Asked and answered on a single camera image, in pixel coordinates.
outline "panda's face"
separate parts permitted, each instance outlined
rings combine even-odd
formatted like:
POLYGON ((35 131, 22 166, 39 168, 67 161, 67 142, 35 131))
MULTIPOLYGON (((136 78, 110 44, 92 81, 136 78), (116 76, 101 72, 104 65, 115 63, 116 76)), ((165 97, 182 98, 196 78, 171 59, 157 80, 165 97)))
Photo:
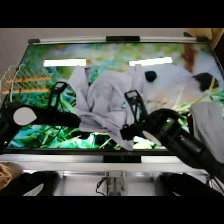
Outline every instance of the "panda's face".
POLYGON ((148 113, 199 99, 212 80, 208 73, 192 76, 184 68, 170 64, 144 66, 136 72, 144 77, 143 97, 148 113))

